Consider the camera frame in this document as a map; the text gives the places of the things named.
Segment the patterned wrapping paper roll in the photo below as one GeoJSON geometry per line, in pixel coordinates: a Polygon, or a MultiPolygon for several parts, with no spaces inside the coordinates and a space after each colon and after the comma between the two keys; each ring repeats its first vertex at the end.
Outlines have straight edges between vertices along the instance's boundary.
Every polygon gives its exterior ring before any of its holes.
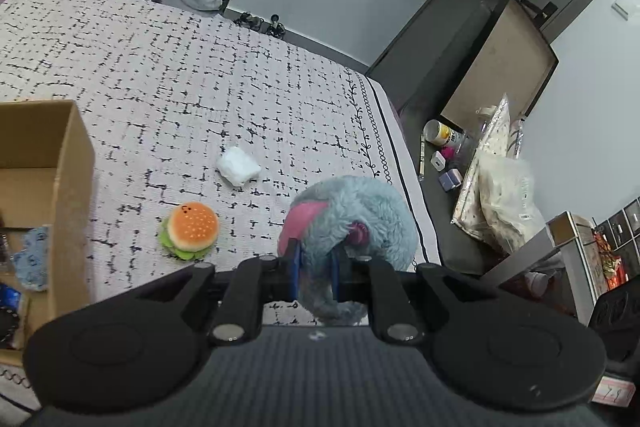
{"type": "Polygon", "coordinates": [[[480,200],[480,174],[495,159],[506,158],[511,129],[509,99],[504,94],[486,121],[473,150],[471,162],[460,186],[460,192],[451,223],[472,239],[489,245],[495,244],[495,236],[485,218],[480,200]]]}

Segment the clear plastic bag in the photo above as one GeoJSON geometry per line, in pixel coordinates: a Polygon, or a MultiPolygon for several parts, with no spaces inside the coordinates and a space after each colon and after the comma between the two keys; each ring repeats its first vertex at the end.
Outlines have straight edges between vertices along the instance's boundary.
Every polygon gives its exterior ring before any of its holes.
{"type": "Polygon", "coordinates": [[[535,179],[528,162],[501,158],[480,174],[480,200],[488,225],[508,255],[519,251],[545,226],[534,201],[535,179]]]}

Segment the hamburger plush toy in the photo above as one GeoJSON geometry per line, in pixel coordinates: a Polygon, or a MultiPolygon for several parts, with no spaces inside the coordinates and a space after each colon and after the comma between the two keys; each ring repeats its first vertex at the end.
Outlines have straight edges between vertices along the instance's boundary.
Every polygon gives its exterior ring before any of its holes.
{"type": "Polygon", "coordinates": [[[217,213],[202,202],[184,202],[160,225],[160,245],[183,261],[202,259],[218,239],[217,213]]]}

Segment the white yellow jar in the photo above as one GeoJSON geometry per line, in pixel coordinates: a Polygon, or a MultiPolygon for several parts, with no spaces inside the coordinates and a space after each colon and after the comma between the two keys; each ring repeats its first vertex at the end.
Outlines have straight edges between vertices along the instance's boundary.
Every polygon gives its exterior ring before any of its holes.
{"type": "Polygon", "coordinates": [[[443,124],[437,119],[431,119],[424,124],[422,135],[426,142],[437,147],[458,146],[463,141],[463,134],[443,124]]]}

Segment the blue denim fabric toy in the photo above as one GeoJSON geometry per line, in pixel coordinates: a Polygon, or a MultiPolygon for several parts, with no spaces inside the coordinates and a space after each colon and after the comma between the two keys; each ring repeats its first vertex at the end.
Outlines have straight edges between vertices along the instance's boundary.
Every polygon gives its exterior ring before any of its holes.
{"type": "Polygon", "coordinates": [[[12,255],[17,280],[28,291],[48,289],[49,228],[39,227],[23,235],[22,248],[12,255]]]}

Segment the brown cardboard board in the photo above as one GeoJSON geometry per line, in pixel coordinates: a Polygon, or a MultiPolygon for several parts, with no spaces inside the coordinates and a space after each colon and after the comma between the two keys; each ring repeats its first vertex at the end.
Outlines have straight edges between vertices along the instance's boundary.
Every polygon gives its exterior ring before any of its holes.
{"type": "Polygon", "coordinates": [[[533,112],[559,59],[518,0],[506,2],[461,76],[440,116],[461,130],[478,124],[476,111],[505,96],[513,119],[533,112]]]}

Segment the grey patterned blanket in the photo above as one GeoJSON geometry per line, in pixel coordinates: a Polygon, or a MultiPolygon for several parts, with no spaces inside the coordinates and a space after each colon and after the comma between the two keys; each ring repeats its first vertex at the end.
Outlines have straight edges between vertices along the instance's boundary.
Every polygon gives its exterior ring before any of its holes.
{"type": "Polygon", "coordinates": [[[79,108],[96,154],[92,300],[181,268],[158,239],[180,202],[216,211],[208,259],[229,270],[276,248],[298,193],[345,174],[393,185],[416,218],[416,260],[439,262],[407,135],[382,86],[223,17],[145,0],[4,0],[1,98],[79,108]],[[242,187],[216,168],[232,146],[262,167],[242,187]]]}

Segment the white crumpled tissue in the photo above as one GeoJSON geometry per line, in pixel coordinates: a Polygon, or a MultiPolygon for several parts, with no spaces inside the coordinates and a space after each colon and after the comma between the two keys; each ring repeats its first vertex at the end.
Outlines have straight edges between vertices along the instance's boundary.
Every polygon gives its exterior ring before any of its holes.
{"type": "Polygon", "coordinates": [[[237,146],[229,147],[220,156],[216,168],[224,179],[236,187],[242,187],[246,182],[256,179],[262,171],[258,162],[237,146]]]}

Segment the purple small box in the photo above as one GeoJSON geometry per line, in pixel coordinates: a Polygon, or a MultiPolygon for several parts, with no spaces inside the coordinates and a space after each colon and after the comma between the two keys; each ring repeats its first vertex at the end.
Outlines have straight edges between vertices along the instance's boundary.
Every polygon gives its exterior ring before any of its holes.
{"type": "Polygon", "coordinates": [[[457,168],[451,168],[444,171],[439,177],[438,182],[445,192],[450,192],[460,187],[463,176],[457,168]]]}

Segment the white charger plug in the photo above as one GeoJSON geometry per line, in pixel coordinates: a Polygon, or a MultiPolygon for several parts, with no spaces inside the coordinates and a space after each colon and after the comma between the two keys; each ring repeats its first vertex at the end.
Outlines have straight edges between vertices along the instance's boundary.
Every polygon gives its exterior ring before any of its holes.
{"type": "Polygon", "coordinates": [[[435,150],[431,156],[430,163],[436,171],[442,172],[446,168],[447,159],[439,152],[439,150],[435,150]]]}

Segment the blue-grey fluffy plush toy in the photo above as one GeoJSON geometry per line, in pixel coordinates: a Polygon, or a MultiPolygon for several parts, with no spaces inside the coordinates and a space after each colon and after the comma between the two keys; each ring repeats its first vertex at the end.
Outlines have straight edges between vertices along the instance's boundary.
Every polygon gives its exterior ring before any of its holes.
{"type": "Polygon", "coordinates": [[[366,316],[361,303],[338,303],[331,289],[331,251],[381,257],[406,271],[419,236],[408,205],[393,185],[367,176],[334,176],[299,193],[278,239],[283,256],[295,239],[302,248],[298,302],[326,325],[354,325],[366,316]]]}

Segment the cardboard box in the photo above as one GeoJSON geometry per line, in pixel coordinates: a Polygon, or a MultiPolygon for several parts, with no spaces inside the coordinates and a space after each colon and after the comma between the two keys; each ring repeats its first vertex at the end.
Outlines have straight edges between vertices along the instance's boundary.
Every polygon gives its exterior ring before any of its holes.
{"type": "Polygon", "coordinates": [[[1,105],[1,218],[49,229],[44,291],[27,291],[23,339],[90,303],[86,230],[94,150],[73,101],[1,105]]]}

